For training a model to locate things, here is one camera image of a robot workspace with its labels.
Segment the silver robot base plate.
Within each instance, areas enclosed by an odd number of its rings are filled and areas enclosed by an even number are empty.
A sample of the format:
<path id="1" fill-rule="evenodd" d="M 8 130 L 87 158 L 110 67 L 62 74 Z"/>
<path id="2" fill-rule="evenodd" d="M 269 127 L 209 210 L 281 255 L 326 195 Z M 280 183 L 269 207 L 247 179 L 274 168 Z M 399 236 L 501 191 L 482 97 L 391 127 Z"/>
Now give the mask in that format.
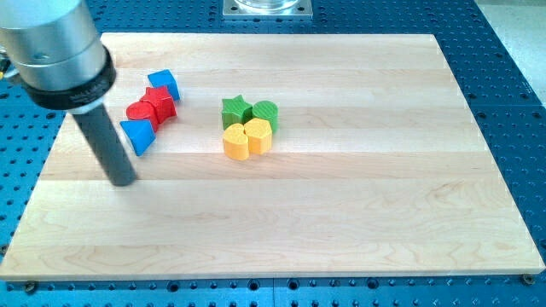
<path id="1" fill-rule="evenodd" d="M 311 0 L 223 0 L 226 20 L 311 19 Z"/>

